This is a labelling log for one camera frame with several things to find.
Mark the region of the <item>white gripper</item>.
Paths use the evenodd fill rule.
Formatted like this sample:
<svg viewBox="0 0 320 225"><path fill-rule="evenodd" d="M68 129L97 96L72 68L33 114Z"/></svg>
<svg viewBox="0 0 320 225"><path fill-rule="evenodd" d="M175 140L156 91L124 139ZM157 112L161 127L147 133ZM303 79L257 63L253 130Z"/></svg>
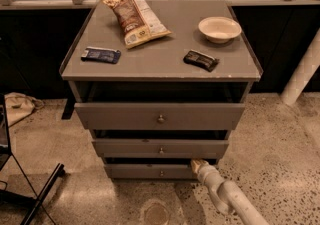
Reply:
<svg viewBox="0 0 320 225"><path fill-rule="evenodd" d="M223 178L218 170L214 166L209 165L206 160L192 159L191 168L194 173L198 173L198 180L208 188L217 188L223 182Z"/></svg>

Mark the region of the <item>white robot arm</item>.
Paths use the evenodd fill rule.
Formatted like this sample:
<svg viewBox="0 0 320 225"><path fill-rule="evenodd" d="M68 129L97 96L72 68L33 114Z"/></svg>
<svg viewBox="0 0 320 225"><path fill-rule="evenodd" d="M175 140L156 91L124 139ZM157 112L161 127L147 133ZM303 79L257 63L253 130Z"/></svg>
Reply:
<svg viewBox="0 0 320 225"><path fill-rule="evenodd" d="M244 225L269 225L238 185L224 179L213 165L203 159L192 159L191 168L219 212L224 215L236 212Z"/></svg>

